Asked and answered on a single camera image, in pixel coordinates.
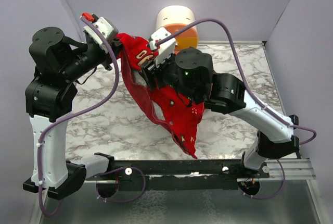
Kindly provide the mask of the white pillow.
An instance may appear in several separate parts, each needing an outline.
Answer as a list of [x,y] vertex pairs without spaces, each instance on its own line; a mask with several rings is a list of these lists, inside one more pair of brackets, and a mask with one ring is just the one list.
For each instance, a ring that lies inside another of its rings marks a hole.
[[[146,89],[148,88],[146,81],[139,74],[138,71],[134,71],[133,75],[134,75],[134,80],[135,80],[136,84],[140,84],[140,85],[144,86]],[[164,117],[164,114],[163,114],[163,111],[162,111],[161,107],[154,101],[152,101],[152,105],[153,105],[153,112],[156,115],[157,119],[165,121],[165,117]]]

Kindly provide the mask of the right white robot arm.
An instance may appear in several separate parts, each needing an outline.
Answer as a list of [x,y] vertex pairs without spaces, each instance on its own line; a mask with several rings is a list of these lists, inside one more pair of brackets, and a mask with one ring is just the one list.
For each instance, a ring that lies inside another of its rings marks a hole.
[[239,172],[250,178],[267,159],[279,159],[299,150],[299,139],[294,135],[294,117],[280,115],[251,97],[244,82],[229,73],[213,70],[212,56],[190,47],[169,55],[159,64],[147,60],[141,65],[142,77],[155,91],[172,88],[177,97],[185,96],[190,107],[203,103],[206,109],[237,117],[257,129],[257,139],[242,156]]

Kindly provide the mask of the red printed pillowcase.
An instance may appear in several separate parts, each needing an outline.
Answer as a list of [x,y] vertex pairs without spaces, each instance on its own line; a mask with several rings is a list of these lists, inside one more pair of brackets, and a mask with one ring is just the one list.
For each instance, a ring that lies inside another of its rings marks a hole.
[[[197,126],[202,120],[203,103],[187,107],[189,99],[177,95],[170,86],[150,91],[149,88],[136,84],[134,71],[139,72],[141,64],[154,59],[157,54],[148,48],[148,41],[140,36],[119,33],[117,38],[123,49],[116,54],[116,58],[121,61],[122,78],[128,92],[151,122],[165,128],[181,150],[196,159]],[[161,107],[165,121],[157,119],[152,101]]]

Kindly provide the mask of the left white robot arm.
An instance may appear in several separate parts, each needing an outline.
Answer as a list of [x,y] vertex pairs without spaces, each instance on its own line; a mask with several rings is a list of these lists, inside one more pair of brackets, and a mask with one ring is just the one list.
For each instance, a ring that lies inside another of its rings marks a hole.
[[111,58],[87,34],[85,43],[77,42],[60,28],[38,30],[29,47],[35,62],[32,82],[25,90],[26,111],[34,137],[34,168],[24,182],[26,191],[47,190],[55,200],[78,191],[85,179],[96,174],[107,180],[115,167],[109,155],[97,154],[87,161],[66,160],[66,131],[78,79],[103,65],[111,69]]

